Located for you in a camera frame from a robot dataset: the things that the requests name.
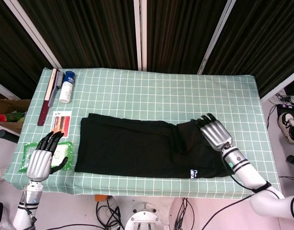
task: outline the cardboard box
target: cardboard box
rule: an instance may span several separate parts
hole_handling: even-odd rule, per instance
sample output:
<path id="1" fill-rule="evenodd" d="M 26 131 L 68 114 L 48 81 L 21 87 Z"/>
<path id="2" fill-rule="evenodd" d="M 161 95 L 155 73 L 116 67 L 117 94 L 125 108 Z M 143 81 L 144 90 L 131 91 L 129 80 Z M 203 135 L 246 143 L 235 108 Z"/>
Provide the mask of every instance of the cardboard box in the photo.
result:
<path id="1" fill-rule="evenodd" d="M 31 100 L 9 100 L 0 99 L 0 114 L 9 114 L 13 111 L 26 112 L 30 106 Z M 23 123 L 17 122 L 0 122 L 0 126 L 10 129 L 16 133 L 21 133 Z"/>

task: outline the white floor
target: white floor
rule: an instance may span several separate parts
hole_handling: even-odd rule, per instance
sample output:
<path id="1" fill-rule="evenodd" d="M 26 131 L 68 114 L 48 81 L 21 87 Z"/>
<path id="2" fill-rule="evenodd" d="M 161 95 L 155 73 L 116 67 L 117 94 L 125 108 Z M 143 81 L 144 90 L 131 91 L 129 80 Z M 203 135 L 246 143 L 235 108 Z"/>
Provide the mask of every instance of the white floor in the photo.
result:
<path id="1" fill-rule="evenodd" d="M 266 117 L 270 105 L 263 105 Z M 282 140 L 280 130 L 276 123 L 277 115 L 270 118 L 270 141 L 280 175 L 294 176 L 294 165 L 285 162 L 287 155 L 294 153 L 294 146 L 289 146 Z M 16 144 L 0 139 L 0 167 L 7 166 L 12 158 Z M 294 195 L 294 182 L 281 180 L 285 195 Z M 0 202 L 10 213 L 13 220 L 16 208 L 22 192 L 7 182 L 0 183 Z M 235 202 L 229 199 L 190 199 L 195 210 L 194 229 L 200 230 L 206 221 L 219 209 Z M 170 209 L 170 226 L 173 226 L 174 218 L 179 210 L 180 199 L 173 202 Z M 61 193 L 43 193 L 39 209 L 37 211 L 36 227 L 38 230 L 59 227 L 67 224 L 84 223 L 98 224 L 95 217 L 95 201 L 93 195 L 68 195 Z M 192 225 L 191 210 L 187 210 L 182 228 L 189 230 Z M 92 227 L 67 227 L 67 230 L 90 230 Z M 205 230 L 294 230 L 294 221 L 278 218 L 261 217 L 251 209 L 249 201 L 232 206 L 218 214 Z"/>

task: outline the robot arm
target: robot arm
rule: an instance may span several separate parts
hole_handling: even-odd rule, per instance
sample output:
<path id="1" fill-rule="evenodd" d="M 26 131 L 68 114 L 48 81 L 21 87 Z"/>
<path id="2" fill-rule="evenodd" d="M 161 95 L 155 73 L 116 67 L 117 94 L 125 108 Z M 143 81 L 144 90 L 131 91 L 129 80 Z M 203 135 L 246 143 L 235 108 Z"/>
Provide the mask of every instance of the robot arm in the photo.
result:
<path id="1" fill-rule="evenodd" d="M 61 132 L 55 134 L 50 132 L 39 142 L 31 155 L 26 171 L 29 183 L 23 190 L 13 221 L 13 226 L 17 230 L 34 229 L 35 214 L 43 191 L 41 182 L 46 180 L 50 174 L 62 169 L 67 163 L 68 157 L 65 157 L 59 166 L 51 168 L 54 152 L 63 135 Z"/>
<path id="2" fill-rule="evenodd" d="M 211 147 L 220 151 L 223 159 L 255 195 L 250 198 L 252 209 L 262 216 L 294 219 L 294 196 L 284 198 L 282 193 L 263 179 L 239 149 L 232 145 L 232 137 L 212 114 L 192 120 L 202 131 Z"/>

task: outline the green checkered tablecloth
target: green checkered tablecloth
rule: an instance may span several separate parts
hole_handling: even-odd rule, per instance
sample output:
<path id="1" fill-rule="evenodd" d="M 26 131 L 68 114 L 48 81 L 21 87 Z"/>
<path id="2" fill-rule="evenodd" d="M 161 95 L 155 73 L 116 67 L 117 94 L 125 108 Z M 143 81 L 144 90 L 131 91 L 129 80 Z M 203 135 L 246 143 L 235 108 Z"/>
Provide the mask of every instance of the green checkered tablecloth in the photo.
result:
<path id="1" fill-rule="evenodd" d="M 72 111 L 68 138 L 74 145 L 72 170 L 60 170 L 43 182 L 44 191 L 69 194 L 241 198 L 245 191 L 230 177 L 212 179 L 136 178 L 74 172 L 80 143 L 80 122 L 89 113 L 173 124 L 213 113 L 234 138 L 234 144 L 260 174 L 280 189 L 254 77 L 184 75 L 119 69 L 71 69 L 76 74 L 71 102 L 57 93 L 45 125 L 37 126 L 51 70 L 44 69 L 4 179 L 23 189 L 18 172 L 24 143 L 38 142 L 49 131 L 53 111 Z"/>

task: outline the green package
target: green package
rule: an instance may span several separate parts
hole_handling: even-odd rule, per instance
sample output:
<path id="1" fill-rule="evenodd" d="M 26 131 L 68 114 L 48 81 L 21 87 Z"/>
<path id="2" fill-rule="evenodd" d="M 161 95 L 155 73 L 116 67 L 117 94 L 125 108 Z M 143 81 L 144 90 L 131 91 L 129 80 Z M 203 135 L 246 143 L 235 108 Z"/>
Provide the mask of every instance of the green package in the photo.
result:
<path id="1" fill-rule="evenodd" d="M 37 142 L 24 144 L 23 158 L 19 172 L 26 172 L 31 155 L 33 151 L 36 149 L 37 145 Z M 64 157 L 68 157 L 68 160 L 65 166 L 62 168 L 62 170 L 72 169 L 73 144 L 69 141 L 58 143 L 52 158 L 51 166 L 58 166 L 62 162 Z"/>

